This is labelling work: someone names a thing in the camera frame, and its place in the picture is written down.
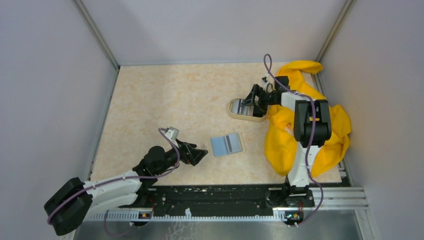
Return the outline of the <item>beige oval card tray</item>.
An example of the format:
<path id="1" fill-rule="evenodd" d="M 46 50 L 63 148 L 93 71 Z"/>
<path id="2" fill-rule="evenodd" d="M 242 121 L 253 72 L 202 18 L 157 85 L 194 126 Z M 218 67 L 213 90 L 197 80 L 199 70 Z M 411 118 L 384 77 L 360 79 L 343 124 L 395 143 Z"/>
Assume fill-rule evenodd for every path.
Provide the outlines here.
<path id="1" fill-rule="evenodd" d="M 243 99 L 233 98 L 228 105 L 228 114 L 231 118 L 251 122 L 262 122 L 267 113 L 263 113 L 257 105 L 242 106 Z"/>

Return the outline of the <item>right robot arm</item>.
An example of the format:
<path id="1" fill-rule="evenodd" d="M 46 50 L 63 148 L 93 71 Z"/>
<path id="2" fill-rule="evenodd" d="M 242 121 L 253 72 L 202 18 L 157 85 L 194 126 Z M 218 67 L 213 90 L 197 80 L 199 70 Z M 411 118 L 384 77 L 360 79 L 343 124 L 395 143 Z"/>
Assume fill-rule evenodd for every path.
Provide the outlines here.
<path id="1" fill-rule="evenodd" d="M 263 77 L 261 85 L 254 84 L 247 97 L 238 100 L 237 114 L 264 117 L 269 106 L 286 107 L 294 113 L 292 134 L 297 150 L 281 199 L 287 206 L 295 206 L 301 194 L 308 192 L 313 163 L 332 135 L 329 103 L 291 90 L 287 76 L 277 76 L 274 83 Z"/>

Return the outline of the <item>beige card holder wallet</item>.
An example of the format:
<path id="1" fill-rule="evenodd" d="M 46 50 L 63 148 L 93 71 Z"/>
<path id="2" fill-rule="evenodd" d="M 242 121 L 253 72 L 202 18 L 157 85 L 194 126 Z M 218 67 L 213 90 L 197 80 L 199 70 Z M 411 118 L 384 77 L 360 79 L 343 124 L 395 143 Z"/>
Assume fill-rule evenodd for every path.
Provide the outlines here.
<path id="1" fill-rule="evenodd" d="M 211 137 L 209 143 L 214 157 L 224 157 L 245 151 L 242 136 L 238 132 Z"/>

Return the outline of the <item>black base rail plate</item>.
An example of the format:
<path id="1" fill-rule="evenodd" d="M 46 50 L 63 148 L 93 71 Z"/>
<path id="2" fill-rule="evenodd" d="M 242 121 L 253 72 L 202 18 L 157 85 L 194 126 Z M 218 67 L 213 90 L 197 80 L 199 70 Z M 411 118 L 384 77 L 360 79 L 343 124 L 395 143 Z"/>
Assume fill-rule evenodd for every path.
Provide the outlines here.
<path id="1" fill-rule="evenodd" d="M 139 190 L 129 208 L 153 208 L 155 217 L 268 217 L 274 208 L 303 211 L 315 207 L 309 188 L 291 190 L 281 184 L 153 186 Z"/>

